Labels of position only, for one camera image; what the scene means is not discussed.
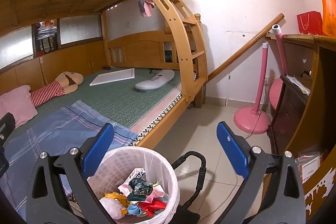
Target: gray electronic device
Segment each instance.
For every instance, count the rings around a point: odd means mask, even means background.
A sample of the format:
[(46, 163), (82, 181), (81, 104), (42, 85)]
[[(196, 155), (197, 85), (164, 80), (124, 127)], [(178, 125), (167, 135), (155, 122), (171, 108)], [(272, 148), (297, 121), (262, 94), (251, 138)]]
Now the gray electronic device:
[(163, 69), (158, 74), (156, 74), (152, 79), (139, 82), (135, 85), (137, 90), (142, 92), (150, 92), (167, 84), (175, 76), (173, 70)]

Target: green mattress pad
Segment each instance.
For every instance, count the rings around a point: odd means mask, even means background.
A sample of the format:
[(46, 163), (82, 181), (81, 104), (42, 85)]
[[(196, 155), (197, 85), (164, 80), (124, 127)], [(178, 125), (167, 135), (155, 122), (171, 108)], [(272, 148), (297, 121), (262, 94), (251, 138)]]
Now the green mattress pad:
[(130, 128), (181, 82), (180, 72), (177, 70), (174, 78), (163, 87), (152, 92), (141, 92), (134, 85), (153, 78), (154, 74), (150, 74), (149, 69), (136, 68), (134, 79), (90, 86), (98, 74), (117, 70), (121, 70), (121, 68), (111, 68), (110, 71), (101, 70), (89, 75), (84, 78), (84, 82), (75, 92), (55, 97), (37, 107), (38, 114), (26, 124), (15, 129), (7, 142), (26, 132), (33, 124), (41, 121), (50, 113), (62, 106), (72, 105), (78, 100), (82, 100), (110, 120)]

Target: frosted glass window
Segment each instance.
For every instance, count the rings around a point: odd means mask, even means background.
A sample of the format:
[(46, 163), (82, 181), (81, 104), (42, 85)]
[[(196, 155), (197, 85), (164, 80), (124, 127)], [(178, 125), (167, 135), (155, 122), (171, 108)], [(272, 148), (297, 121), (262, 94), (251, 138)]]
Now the frosted glass window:
[(60, 18), (59, 35), (62, 45), (102, 37), (100, 15)]
[(0, 37), (0, 69), (30, 55), (33, 55), (31, 26)]

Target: pillow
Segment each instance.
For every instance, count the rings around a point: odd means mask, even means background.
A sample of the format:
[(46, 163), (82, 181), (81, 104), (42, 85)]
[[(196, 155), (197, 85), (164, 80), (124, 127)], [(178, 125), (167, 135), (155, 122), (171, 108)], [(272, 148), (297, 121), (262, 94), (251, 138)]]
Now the pillow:
[(29, 90), (29, 85), (22, 85), (0, 96), (0, 118), (7, 112), (12, 113), (15, 128), (25, 124), (37, 114)]

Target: orange plastic bag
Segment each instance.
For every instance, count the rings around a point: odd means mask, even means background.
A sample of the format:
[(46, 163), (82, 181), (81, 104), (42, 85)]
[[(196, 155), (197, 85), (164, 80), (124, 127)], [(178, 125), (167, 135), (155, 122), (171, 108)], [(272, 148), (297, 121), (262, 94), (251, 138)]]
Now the orange plastic bag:
[(323, 4), (323, 35), (336, 37), (336, 0), (322, 0)]

